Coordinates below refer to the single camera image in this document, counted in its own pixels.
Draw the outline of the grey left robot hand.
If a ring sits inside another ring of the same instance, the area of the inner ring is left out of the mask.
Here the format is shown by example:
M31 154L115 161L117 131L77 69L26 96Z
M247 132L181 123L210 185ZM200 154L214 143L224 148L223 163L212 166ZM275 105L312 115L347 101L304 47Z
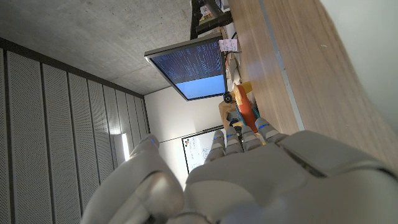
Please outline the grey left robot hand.
M312 131L259 118L214 134L180 184L148 134L99 186L82 223L396 223L397 174L375 157Z

